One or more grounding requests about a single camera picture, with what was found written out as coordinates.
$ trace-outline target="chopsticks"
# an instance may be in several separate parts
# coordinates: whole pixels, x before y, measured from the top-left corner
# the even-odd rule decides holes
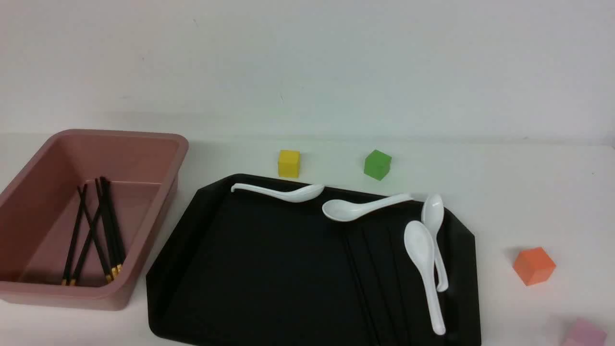
[[[81,198],[81,203],[84,204],[85,219],[87,220],[87,224],[90,227],[90,231],[87,235],[88,238],[85,239],[84,247],[81,250],[81,255],[79,256],[79,260],[77,261],[77,268],[75,268],[74,277],[79,278],[79,275],[81,274],[81,269],[83,268],[83,264],[85,262],[87,251],[90,248],[90,243],[92,240],[94,240],[94,247],[96,248],[96,252],[98,253],[98,259],[100,260],[100,266],[103,268],[103,273],[105,274],[105,279],[107,280],[107,283],[110,283],[112,279],[111,270],[109,269],[109,265],[107,264],[107,261],[105,260],[103,247],[101,246],[100,241],[98,240],[98,236],[96,234],[98,217],[100,216],[100,206],[98,206],[96,212],[94,213],[94,219],[91,219],[90,213],[87,211],[87,208],[85,207],[85,193],[79,192],[79,197]],[[71,286],[74,286],[75,284],[76,284],[76,279],[74,281],[71,280]]]
[[[109,250],[109,260],[111,261],[111,273],[115,279],[122,270],[122,264],[124,263],[124,245],[119,233],[119,228],[117,227],[117,216],[113,204],[111,203],[109,180],[100,177],[100,183],[98,179],[96,179],[95,183],[98,205],[102,207],[101,213],[103,216],[103,225],[105,227],[107,248]]]
[[[115,213],[115,208],[113,208],[113,203],[111,202],[111,182],[107,180],[105,177],[100,177],[100,183],[103,190],[103,197],[105,197],[105,202],[107,208],[109,209],[109,216],[111,219],[111,225],[113,226],[113,231],[115,235],[115,243],[117,250],[117,272],[122,271],[122,264],[126,259],[126,252],[124,249],[124,242],[122,241],[122,233],[119,231],[119,227],[117,225],[117,216]]]
[[[83,186],[83,194],[87,192],[87,185]],[[81,226],[81,217],[83,216],[83,210],[85,209],[84,201],[81,198],[79,201],[79,210],[77,210],[77,219],[75,220],[75,226],[73,227],[73,236],[71,237],[71,244],[68,247],[68,255],[66,256],[66,264],[64,265],[64,274],[62,275],[62,286],[66,286],[71,281],[71,269],[73,268],[73,256],[75,253],[75,245],[77,243],[77,237],[79,236],[79,227]]]
[[[98,207],[96,213],[94,213],[94,218],[90,217],[85,203],[87,184],[84,185],[83,191],[79,187],[77,187],[77,192],[79,193],[80,199],[79,209],[77,210],[77,217],[73,228],[73,235],[71,237],[71,243],[68,249],[66,264],[62,276],[61,285],[63,286],[77,285],[92,241],[94,242],[94,246],[98,254],[98,259],[100,260],[100,265],[102,267],[107,283],[110,283],[112,282],[112,280],[117,278],[117,275],[122,269],[122,264],[124,263],[124,244],[119,233],[119,227],[117,226],[117,216],[115,213],[115,209],[113,208],[113,204],[111,202],[109,188],[111,183],[106,178],[100,177],[100,183],[98,179],[95,179],[94,184],[96,186],[98,196]],[[85,218],[87,220],[89,232],[81,249],[81,253],[77,260],[77,265],[75,266],[74,273],[71,276],[70,271],[73,264],[75,247],[79,235],[79,227],[81,225],[81,219],[83,215],[85,215]],[[101,242],[98,239],[97,235],[97,224],[99,219],[102,219],[103,221],[105,240],[107,244],[109,262],[111,264],[111,267],[109,267],[109,262],[107,262],[105,258],[103,246],[101,245]]]

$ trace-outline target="white wall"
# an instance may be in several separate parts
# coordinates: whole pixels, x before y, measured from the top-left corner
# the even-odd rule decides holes
[[[0,0],[0,132],[615,142],[613,0]]]

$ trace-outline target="spoon bowl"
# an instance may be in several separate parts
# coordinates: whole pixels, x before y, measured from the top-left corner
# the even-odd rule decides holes
[[[375,210],[412,199],[409,193],[400,193],[391,197],[369,203],[352,203],[341,199],[332,199],[322,205],[322,212],[334,221],[349,222]]]
[[[421,222],[427,227],[435,245],[435,269],[438,272],[438,292],[444,292],[448,289],[448,275],[442,253],[438,246],[438,232],[444,220],[444,204],[440,195],[430,195],[423,204],[421,211]]]
[[[444,335],[446,327],[442,318],[438,293],[435,290],[434,240],[421,222],[411,221],[403,233],[403,243],[408,256],[423,279],[432,329],[434,333]]]

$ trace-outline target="white spoon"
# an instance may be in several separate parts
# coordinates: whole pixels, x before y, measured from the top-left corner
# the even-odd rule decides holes
[[[306,187],[302,187],[295,191],[281,192],[281,191],[271,190],[271,189],[256,186],[256,185],[237,183],[231,187],[231,192],[235,192],[236,189],[260,193],[262,195],[267,195],[273,198],[281,199],[282,201],[286,201],[286,202],[300,203],[300,202],[309,201],[310,199],[314,199],[318,197],[322,193],[322,190],[325,189],[325,186],[324,185],[308,185]]]
[[[322,212],[325,213],[325,216],[329,219],[340,222],[348,222],[356,220],[359,217],[375,210],[409,201],[411,199],[412,197],[409,193],[400,193],[399,195],[363,204],[351,203],[341,199],[332,199],[322,205]]]
[[[444,267],[444,260],[438,247],[438,231],[444,220],[444,205],[440,195],[430,195],[423,204],[421,212],[421,222],[431,233],[435,245],[435,269],[438,271],[438,292],[444,292],[448,289],[448,275]]]
[[[423,278],[431,327],[434,329],[434,333],[444,335],[446,327],[442,318],[438,293],[435,291],[434,240],[421,222],[411,221],[404,231],[403,243],[406,246],[408,256],[410,256],[412,263],[415,264]]]

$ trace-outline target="tabletop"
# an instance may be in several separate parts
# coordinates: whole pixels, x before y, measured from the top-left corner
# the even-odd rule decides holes
[[[0,134],[0,188],[49,137]],[[393,157],[382,180],[363,174],[373,149]],[[387,140],[193,139],[179,189],[128,306],[118,312],[0,301],[6,345],[180,345],[148,327],[145,274],[195,191],[235,173],[277,177],[280,149],[301,152],[299,181],[417,200],[440,193],[476,236],[483,345],[559,345],[577,317],[615,334],[615,150],[607,146]],[[557,264],[526,287],[512,268],[542,246]],[[606,344],[615,345],[615,336]]]

